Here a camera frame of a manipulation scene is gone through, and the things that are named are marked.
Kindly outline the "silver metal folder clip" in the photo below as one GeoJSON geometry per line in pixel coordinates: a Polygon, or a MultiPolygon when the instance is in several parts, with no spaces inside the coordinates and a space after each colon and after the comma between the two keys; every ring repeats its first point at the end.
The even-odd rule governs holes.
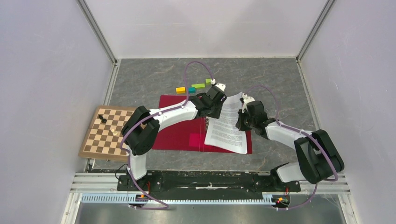
{"type": "Polygon", "coordinates": [[[210,122],[210,118],[209,117],[205,117],[204,118],[204,125],[205,125],[205,131],[206,132],[208,130],[209,122],[210,122]]]}

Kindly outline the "printed white paper sheets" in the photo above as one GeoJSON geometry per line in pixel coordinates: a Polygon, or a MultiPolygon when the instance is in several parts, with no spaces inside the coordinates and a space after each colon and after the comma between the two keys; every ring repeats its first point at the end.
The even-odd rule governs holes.
{"type": "Polygon", "coordinates": [[[209,118],[205,144],[237,154],[247,154],[246,133],[237,127],[238,111],[242,108],[242,93],[227,97],[223,103],[220,117],[209,118]]]}

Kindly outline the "red clip file folder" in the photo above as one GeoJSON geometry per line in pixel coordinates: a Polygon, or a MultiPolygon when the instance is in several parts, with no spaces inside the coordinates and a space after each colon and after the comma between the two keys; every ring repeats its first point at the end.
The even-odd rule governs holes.
{"type": "MultiPolygon", "coordinates": [[[[252,154],[251,132],[245,131],[247,154],[252,154]]],[[[155,140],[153,150],[177,150],[194,152],[233,153],[205,144],[204,118],[177,123],[161,130],[155,140]]]]}

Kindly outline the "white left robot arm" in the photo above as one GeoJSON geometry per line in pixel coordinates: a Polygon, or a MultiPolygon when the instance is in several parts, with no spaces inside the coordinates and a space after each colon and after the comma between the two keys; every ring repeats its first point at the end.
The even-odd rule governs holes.
{"type": "Polygon", "coordinates": [[[147,179],[147,152],[152,149],[158,133],[180,122],[211,117],[218,119],[226,100],[226,86],[217,83],[206,93],[164,108],[148,110],[144,106],[135,109],[121,130],[120,148],[127,153],[129,185],[135,190],[145,188],[147,179]]]}

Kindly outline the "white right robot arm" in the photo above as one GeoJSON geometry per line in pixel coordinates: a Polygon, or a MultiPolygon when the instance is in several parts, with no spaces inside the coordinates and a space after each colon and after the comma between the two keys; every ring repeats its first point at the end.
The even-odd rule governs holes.
{"type": "Polygon", "coordinates": [[[236,128],[254,130],[267,140],[277,141],[295,150],[297,162],[286,163],[271,170],[270,185],[275,190],[284,189],[291,181],[306,180],[311,184],[320,181],[337,181],[338,173],[345,168],[338,150],[329,134],[318,129],[304,131],[269,118],[261,101],[240,99],[236,128]]]}

